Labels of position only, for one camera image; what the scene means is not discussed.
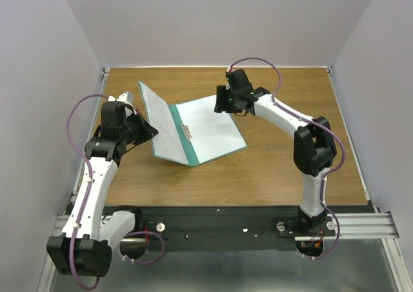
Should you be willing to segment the white paper sheet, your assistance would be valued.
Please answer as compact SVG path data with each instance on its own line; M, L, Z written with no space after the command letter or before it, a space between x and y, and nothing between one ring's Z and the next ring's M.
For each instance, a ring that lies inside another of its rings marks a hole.
M154 156L188 165L188 159L168 104L141 81L139 81L139 88L148 122L158 131L158 134L151 140Z
M216 96L178 104L182 124L188 127L191 146L200 164L246 148L247 144L232 117L216 113Z

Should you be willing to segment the metal folder clip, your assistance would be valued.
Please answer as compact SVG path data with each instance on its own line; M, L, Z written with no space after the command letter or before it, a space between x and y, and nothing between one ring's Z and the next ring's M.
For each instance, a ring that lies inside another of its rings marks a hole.
M183 131L183 134L184 134L184 136L185 136L185 139L186 139L188 142L191 142L191 141L192 141L192 134L191 134L191 132L190 132L189 127L188 127L186 124L182 124L182 125L181 125L181 129L182 129L182 131Z

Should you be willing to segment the teal paper folder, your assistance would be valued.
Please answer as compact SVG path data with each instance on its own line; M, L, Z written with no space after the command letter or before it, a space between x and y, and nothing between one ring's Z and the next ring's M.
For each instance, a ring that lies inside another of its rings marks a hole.
M168 107L171 111L172 117L174 119L174 122L175 122L175 125L176 125L176 128L177 128L178 134L180 136L183 149L184 149L184 151L186 153L186 157L188 159L188 165L185 165L185 166L190 166L190 167L199 166L200 163L198 163L198 161L197 161L197 157L194 153L194 150L191 146L191 143L188 142L185 139L185 136L184 136L183 131L181 129L182 122L181 122L181 118L179 116L179 113L177 111L176 106L177 106L177 104L168 104Z

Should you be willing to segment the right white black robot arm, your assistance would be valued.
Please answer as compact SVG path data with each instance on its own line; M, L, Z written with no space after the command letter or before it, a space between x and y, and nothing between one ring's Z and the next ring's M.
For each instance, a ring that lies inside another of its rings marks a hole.
M250 113L265 119L293 139L293 161L303 176L297 228L304 235L317 231L325 217L327 174L337 154L326 118L311 118L276 99L262 87L253 88L243 69L227 69L226 86L217 87L216 113Z

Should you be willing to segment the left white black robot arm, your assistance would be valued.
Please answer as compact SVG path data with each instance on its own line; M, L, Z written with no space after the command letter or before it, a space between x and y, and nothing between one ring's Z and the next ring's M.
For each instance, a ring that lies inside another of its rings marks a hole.
M105 224L101 216L128 145L145 143L157 133L127 100L110 97L101 105L101 123L92 138L84 149L74 148L85 164L74 207L61 234L50 237L46 245L60 274L103 278L120 240L142 232L142 212L137 206L120 207Z

